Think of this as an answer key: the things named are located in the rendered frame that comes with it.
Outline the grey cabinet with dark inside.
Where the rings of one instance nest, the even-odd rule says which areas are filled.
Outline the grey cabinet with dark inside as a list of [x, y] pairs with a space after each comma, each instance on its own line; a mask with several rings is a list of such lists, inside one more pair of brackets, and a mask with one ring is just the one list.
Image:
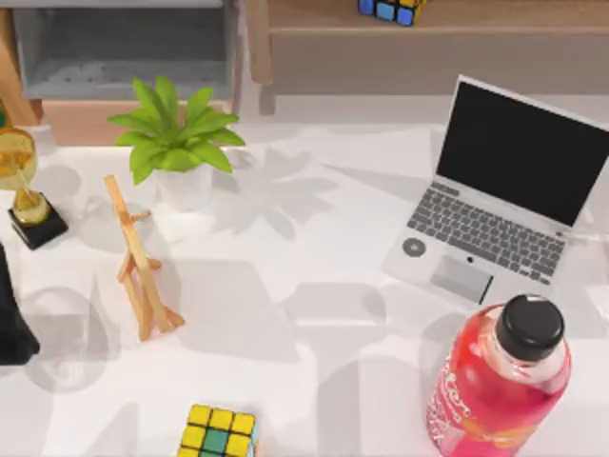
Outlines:
[[131, 100], [133, 79], [159, 76], [184, 99], [233, 95], [236, 0], [2, 1], [29, 99]]

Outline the blue-faced puzzle cube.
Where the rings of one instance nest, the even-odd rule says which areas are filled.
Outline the blue-faced puzzle cube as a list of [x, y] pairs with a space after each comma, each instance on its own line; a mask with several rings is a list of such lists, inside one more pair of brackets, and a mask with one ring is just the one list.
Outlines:
[[361, 15], [385, 22], [412, 27], [418, 20], [427, 0], [358, 0]]

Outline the wooden open shelf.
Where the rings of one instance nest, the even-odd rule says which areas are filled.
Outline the wooden open shelf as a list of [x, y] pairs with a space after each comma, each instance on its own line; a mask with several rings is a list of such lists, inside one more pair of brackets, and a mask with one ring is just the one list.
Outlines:
[[609, 95], [609, 0], [427, 0], [412, 27], [358, 0], [244, 0], [261, 107], [278, 95], [448, 95], [460, 75], [525, 94]]

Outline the silver laptop with black screen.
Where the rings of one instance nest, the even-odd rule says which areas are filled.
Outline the silver laptop with black screen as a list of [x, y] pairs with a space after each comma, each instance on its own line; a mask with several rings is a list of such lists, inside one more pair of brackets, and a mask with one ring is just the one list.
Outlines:
[[562, 280], [609, 129], [460, 76], [437, 166], [384, 268], [491, 305]]

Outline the small wooden easel stand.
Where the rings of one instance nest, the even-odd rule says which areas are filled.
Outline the small wooden easel stand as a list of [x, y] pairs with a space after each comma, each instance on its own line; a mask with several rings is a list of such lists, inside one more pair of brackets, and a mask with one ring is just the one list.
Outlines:
[[138, 322], [139, 340], [144, 342], [150, 338], [154, 328], [167, 333], [182, 326], [185, 320], [163, 304], [153, 275], [163, 263], [147, 255], [135, 227], [137, 222], [150, 217], [151, 212], [131, 213], [113, 175], [106, 175], [104, 183], [127, 247], [117, 281], [125, 288]]

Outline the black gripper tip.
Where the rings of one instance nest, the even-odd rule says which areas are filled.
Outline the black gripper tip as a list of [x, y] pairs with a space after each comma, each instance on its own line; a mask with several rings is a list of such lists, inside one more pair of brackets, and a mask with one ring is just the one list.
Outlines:
[[40, 348], [17, 305], [6, 251], [0, 242], [0, 367], [23, 366]]

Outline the green plant in white pot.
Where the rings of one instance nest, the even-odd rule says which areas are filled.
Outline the green plant in white pot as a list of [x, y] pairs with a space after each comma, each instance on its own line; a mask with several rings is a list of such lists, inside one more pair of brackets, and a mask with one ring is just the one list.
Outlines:
[[239, 116], [213, 106], [210, 87], [195, 90], [184, 109], [177, 88], [164, 75], [154, 85], [135, 77], [132, 87], [139, 107], [108, 117], [126, 130], [115, 145], [130, 148], [132, 183], [139, 186], [153, 179], [168, 206], [182, 212], [201, 210], [212, 196], [213, 174], [233, 172], [226, 149], [246, 144], [230, 128]]

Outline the pink bottle with black cap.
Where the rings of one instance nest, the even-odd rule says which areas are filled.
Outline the pink bottle with black cap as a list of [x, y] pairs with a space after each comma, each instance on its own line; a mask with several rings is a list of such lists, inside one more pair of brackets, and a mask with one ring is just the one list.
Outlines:
[[571, 376], [559, 308], [517, 295], [483, 308], [458, 333], [426, 408], [441, 457], [516, 457]]

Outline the yellow-faced puzzle cube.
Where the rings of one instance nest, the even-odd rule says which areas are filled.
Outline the yellow-faced puzzle cube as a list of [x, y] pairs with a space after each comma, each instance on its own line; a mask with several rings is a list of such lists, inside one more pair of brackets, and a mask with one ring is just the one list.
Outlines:
[[195, 404], [176, 457], [258, 457], [258, 449], [254, 414]]

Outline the gold trophy on black base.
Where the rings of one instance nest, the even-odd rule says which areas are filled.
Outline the gold trophy on black base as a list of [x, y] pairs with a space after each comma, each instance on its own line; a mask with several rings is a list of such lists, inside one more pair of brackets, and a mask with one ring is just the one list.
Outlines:
[[8, 214], [26, 246], [35, 250], [66, 233], [67, 222], [47, 197], [30, 183], [37, 171], [34, 139], [24, 129], [0, 129], [0, 190], [13, 191]]

